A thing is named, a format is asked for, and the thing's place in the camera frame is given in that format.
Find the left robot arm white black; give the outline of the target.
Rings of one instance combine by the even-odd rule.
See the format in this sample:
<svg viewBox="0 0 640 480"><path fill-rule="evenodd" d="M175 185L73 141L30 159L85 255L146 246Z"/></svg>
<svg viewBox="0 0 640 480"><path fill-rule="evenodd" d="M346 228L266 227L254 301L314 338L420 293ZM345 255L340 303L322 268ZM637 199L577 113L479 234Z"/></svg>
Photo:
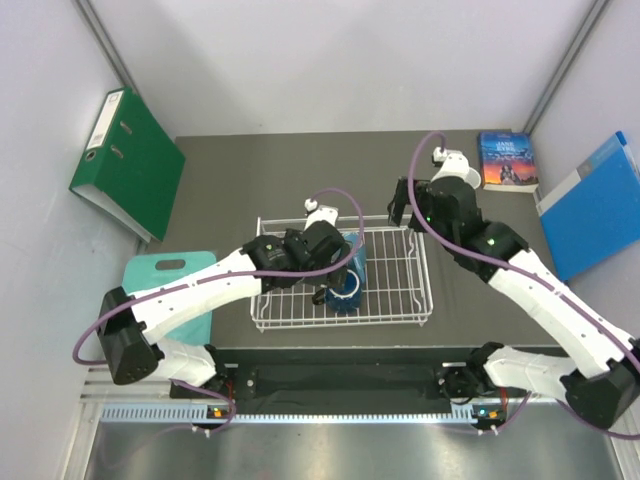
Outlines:
<svg viewBox="0 0 640 480"><path fill-rule="evenodd" d="M109 291L101 307L109 318L97 336L113 383L166 379L205 396L220 394L227 374L214 347L174 340L170 333L227 304L299 282L341 286L351 251L331 222L319 220L282 236L257 236L217 263L160 287Z"/></svg>

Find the dark blue mug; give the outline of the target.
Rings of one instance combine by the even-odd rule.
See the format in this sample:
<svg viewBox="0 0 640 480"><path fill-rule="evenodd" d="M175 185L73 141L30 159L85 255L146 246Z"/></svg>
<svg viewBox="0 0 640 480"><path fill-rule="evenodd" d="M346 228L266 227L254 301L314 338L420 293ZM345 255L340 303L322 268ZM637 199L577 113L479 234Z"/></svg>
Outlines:
<svg viewBox="0 0 640 480"><path fill-rule="evenodd" d="M344 285L340 288L323 288L312 296L314 306L326 306L329 310L348 314L361 305L362 281L352 269L346 271Z"/></svg>

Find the orange patterned mug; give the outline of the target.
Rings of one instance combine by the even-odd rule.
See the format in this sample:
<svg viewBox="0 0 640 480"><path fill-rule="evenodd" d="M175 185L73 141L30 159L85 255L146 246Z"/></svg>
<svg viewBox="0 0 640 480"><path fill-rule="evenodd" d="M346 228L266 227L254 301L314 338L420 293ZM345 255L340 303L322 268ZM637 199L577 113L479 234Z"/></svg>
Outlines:
<svg viewBox="0 0 640 480"><path fill-rule="evenodd" d="M481 174L469 165L463 165L461 167L460 178L474 190L482 186Z"/></svg>

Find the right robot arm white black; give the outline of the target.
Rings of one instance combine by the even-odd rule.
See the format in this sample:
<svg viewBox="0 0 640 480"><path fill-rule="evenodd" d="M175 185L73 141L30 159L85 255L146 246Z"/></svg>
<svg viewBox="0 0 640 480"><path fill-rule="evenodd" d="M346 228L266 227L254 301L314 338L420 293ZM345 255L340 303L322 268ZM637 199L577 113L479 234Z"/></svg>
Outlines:
<svg viewBox="0 0 640 480"><path fill-rule="evenodd" d="M563 349L562 356L500 342L473 350L465 388L487 396L517 388L551 397L593 428L608 430L639 398L639 341L606 321L556 278L511 227L483 218L474 189L458 177L401 177L388 221L431 235L462 269L510 299Z"/></svg>

